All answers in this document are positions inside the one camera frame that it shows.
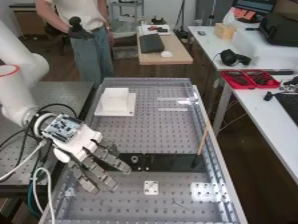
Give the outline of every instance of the robotic arm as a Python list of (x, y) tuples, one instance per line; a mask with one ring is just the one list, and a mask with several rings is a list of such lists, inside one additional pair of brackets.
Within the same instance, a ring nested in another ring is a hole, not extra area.
[(82, 188), (96, 192), (103, 183), (116, 183), (99, 167), (102, 161), (128, 174), (128, 165), (116, 158), (116, 146), (102, 139), (82, 121), (66, 114), (39, 112), (29, 88), (49, 70), (45, 59), (31, 54), (0, 21), (0, 103), (3, 116), (22, 128), (31, 125), (39, 139), (50, 139), (57, 159), (67, 163)]

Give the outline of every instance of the white wall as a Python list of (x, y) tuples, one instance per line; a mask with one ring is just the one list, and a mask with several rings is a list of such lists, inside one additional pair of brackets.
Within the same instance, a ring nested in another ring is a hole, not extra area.
[(17, 24), (14, 14), (7, 5), (9, 0), (0, 0), (0, 20), (3, 22), (13, 34), (18, 37), (21, 35), (21, 29)]

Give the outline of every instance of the computer screen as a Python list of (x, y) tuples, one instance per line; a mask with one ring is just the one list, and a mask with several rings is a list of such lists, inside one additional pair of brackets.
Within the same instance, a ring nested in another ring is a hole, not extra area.
[(275, 0), (233, 0), (232, 6), (259, 14), (267, 14), (272, 11), (275, 3)]

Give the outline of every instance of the hand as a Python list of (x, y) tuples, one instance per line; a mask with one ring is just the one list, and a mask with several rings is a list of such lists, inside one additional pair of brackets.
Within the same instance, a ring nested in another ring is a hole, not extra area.
[(80, 29), (77, 32), (73, 32), (71, 29), (67, 30), (67, 35), (70, 38), (73, 39), (82, 39), (82, 40), (87, 40), (87, 39), (92, 39), (94, 38), (94, 34), (88, 33), (86, 30)]
[(114, 35), (112, 32), (107, 29), (107, 37), (108, 37), (108, 46), (112, 47), (114, 45)]

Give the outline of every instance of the robotic hand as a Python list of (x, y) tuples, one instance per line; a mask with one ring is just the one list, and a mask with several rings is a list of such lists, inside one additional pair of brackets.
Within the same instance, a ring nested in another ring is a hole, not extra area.
[(61, 114), (41, 131), (41, 135), (53, 141), (54, 155), (61, 162), (67, 163), (86, 191), (95, 193), (100, 183), (111, 190), (116, 188), (115, 181), (98, 162), (102, 161), (123, 174), (128, 174), (131, 168), (116, 158), (116, 146), (102, 139), (99, 132), (92, 131), (79, 120)]

